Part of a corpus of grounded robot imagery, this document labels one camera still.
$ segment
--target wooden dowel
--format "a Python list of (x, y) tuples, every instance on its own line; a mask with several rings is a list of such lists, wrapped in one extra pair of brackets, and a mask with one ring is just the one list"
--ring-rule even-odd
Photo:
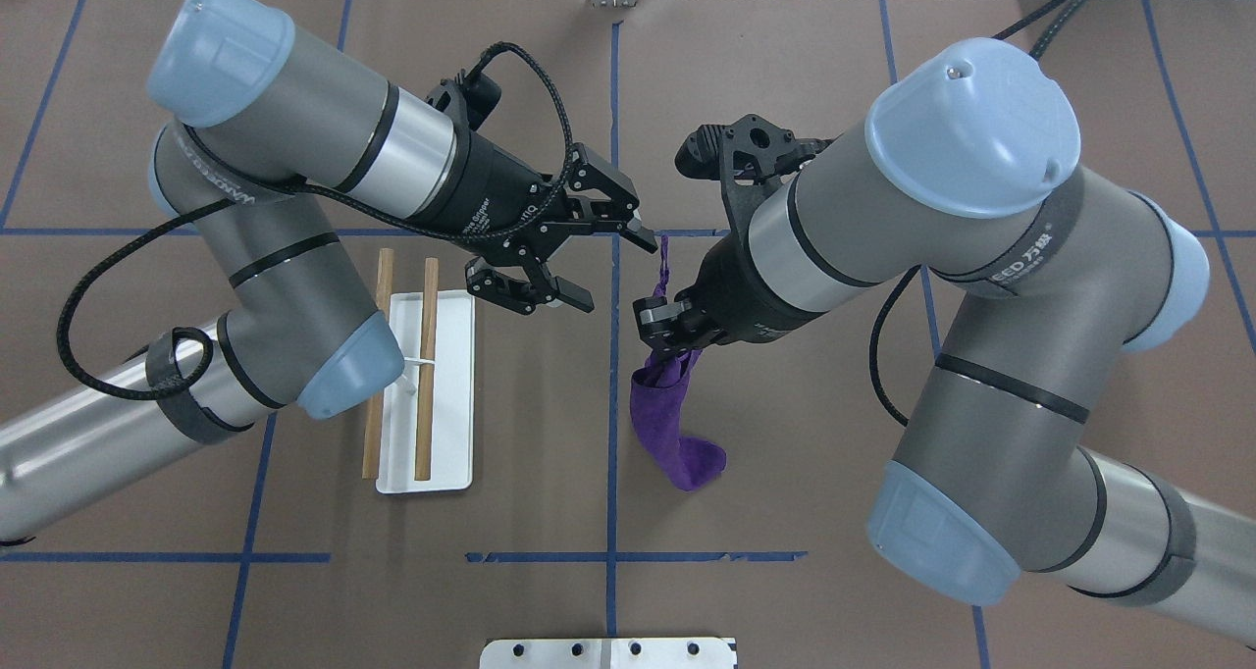
[[(423, 261), (423, 320), (420, 328), (418, 356), (436, 360), (436, 301), (440, 262), (435, 257)], [(414, 479), (432, 479), (432, 399), (436, 384), (436, 367), (431, 361), (418, 365), (418, 427), (414, 431)]]
[[(379, 264), (376, 267), (376, 306), (384, 313), (384, 320), (388, 320), (388, 310), (392, 304), (392, 266), (393, 250), (382, 249)], [(383, 423), (384, 395), (377, 393), (367, 403), (367, 431), (362, 446), (363, 481), (374, 481), (379, 477), (379, 438), (383, 436)]]

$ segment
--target gray robotic arm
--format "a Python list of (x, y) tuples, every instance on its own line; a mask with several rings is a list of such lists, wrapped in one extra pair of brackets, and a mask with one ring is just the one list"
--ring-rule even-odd
[[(618, 231), (654, 250), (632, 182), (571, 142), (526, 53), (560, 114), (563, 172), (535, 172), (475, 132), (500, 97), (482, 73), (489, 53), (511, 49), (495, 44), (421, 100), (278, 9), (186, 0), (148, 79), (176, 115), (154, 142), (149, 187), (172, 216), (195, 218), (240, 306), (162, 334), (103, 382), (77, 367), (67, 339), (63, 360), (90, 387), (0, 424), (0, 543), (291, 402), (325, 419), (401, 374), (396, 339), (314, 195), (471, 250), (468, 289), (516, 313), (592, 310), (587, 290), (546, 266), (569, 236)], [(67, 333), (80, 297), (63, 315)]]
[(1119, 353), (1172, 336), (1208, 280), (1191, 232), (1079, 154), (1059, 87), (992, 39), (833, 142), (708, 124), (677, 167), (720, 178), (730, 235), (674, 302), (634, 302), (638, 330), (659, 353), (767, 343), (928, 264), (968, 294), (887, 466), (877, 551), (968, 604), (1026, 570), (1256, 645), (1256, 522), (1078, 446)]

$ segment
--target purple cloth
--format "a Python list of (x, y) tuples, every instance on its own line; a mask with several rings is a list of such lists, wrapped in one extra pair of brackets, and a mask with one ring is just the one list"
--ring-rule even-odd
[(716, 479), (728, 456), (713, 442), (681, 436), (681, 405), (690, 388), (690, 374), (702, 351), (656, 359), (632, 374), (628, 410), (633, 429), (667, 479), (691, 492)]

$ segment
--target blue tape grid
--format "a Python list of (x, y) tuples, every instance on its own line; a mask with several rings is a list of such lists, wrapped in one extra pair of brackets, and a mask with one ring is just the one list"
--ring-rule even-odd
[[(877, 0), (880, 4), (880, 30), (885, 39), (885, 65), (889, 70), (889, 83), (898, 83), (898, 65), (894, 63), (894, 40), (889, 25), (889, 6), (885, 0)], [(929, 343), (933, 346), (933, 356), (942, 353), (942, 338), (938, 335), (937, 311), (933, 309), (933, 285), (929, 281), (929, 271), (921, 270), (921, 289), (924, 292), (924, 316), (929, 321)], [(972, 606), (972, 628), (977, 640), (977, 658), (981, 669), (990, 669), (990, 644), (986, 641), (986, 619), (981, 606)]]
[[(58, 51), (44, 94), (33, 119), (30, 133), (28, 133), (14, 177), (9, 183), (4, 205), (0, 205), (0, 236), (139, 236), (144, 227), (6, 227), (9, 213), (13, 210), (23, 173), (30, 158), (35, 138), (45, 110), (48, 109), (51, 93), (57, 87), (62, 67), (64, 65), (74, 31), (77, 30), (83, 8), (87, 0), (77, 0), (73, 15), (62, 48)], [(878, 0), (880, 8), (880, 20), (883, 40), (885, 46), (887, 69), (892, 83), (897, 83), (898, 74), (894, 63), (893, 38), (891, 33), (889, 11), (885, 0)], [(1220, 226), (1215, 205), (1208, 192), (1202, 168), (1199, 168), (1197, 153), (1187, 129), (1166, 59), (1162, 53), (1159, 35), (1157, 34), (1154, 13), (1149, 0), (1142, 0), (1143, 11), (1147, 20), (1148, 34), (1161, 78), (1164, 83), (1167, 98), (1181, 133), (1187, 158), (1189, 159), (1199, 196), (1203, 201), (1211, 230), (1193, 231), (1199, 238), (1216, 240), (1221, 259), (1230, 280), (1231, 290), (1238, 304), (1243, 326), (1253, 353), (1256, 353), (1256, 330), (1253, 330), (1251, 313), (1247, 309), (1246, 299), (1237, 279), (1232, 259), (1230, 257), (1226, 240), (1256, 238), (1256, 231), (1225, 231)], [(348, 34), (349, 16), (353, 0), (344, 0), (340, 18), (340, 31), (337, 41), (338, 49), (344, 49)], [(619, 163), (619, 23), (612, 25), (612, 78), (610, 78), (610, 107), (612, 107), (612, 132), (610, 151), (612, 163)], [(408, 232), (391, 230), (391, 227), (349, 227), (338, 231), (340, 236), (404, 236)], [(180, 230), (171, 232), (175, 236), (193, 236), (193, 231)], [(726, 230), (668, 230), (658, 231), (659, 236), (695, 236), (695, 238), (716, 238), (727, 235)], [(615, 601), (615, 571), (619, 562), (625, 564), (700, 564), (720, 561), (744, 562), (791, 562), (806, 556), (804, 551), (712, 551), (712, 552), (620, 552), (618, 550), (618, 398), (619, 398), (619, 238), (612, 240), (612, 316), (610, 316), (610, 370), (609, 370), (609, 395), (610, 415), (608, 419), (608, 449), (607, 449), (607, 552), (489, 552), (467, 554), (468, 564), (604, 564), (607, 567), (607, 629), (609, 636), (617, 634), (617, 601)], [(937, 316), (933, 309), (932, 285), (927, 272), (922, 274), (922, 287), (924, 292), (926, 313), (929, 321), (929, 336), (933, 350), (939, 350), (939, 336), (937, 329)], [(269, 468), (270, 449), (274, 442), (275, 417), (270, 415), (266, 422), (266, 432), (263, 441), (261, 454), (257, 464), (257, 476), (254, 483), (254, 495), (249, 511), (249, 522), (245, 532), (242, 549), (239, 554), (232, 552), (21, 552), (13, 551), (0, 556), (0, 564), (237, 564), (240, 566), (236, 594), (232, 602), (232, 613), (227, 629), (226, 645), (224, 648), (224, 668), (230, 668), (234, 660), (236, 639), (242, 616), (244, 599), (247, 589), (249, 569), (252, 564), (328, 564), (332, 561), (329, 554), (264, 554), (254, 552), (252, 546), (256, 537), (256, 526), (260, 517), (263, 492), (265, 490), (266, 471)], [(973, 628), (976, 631), (977, 649), (982, 669), (990, 668), (990, 654), (986, 640), (985, 618), (981, 607), (972, 607)]]

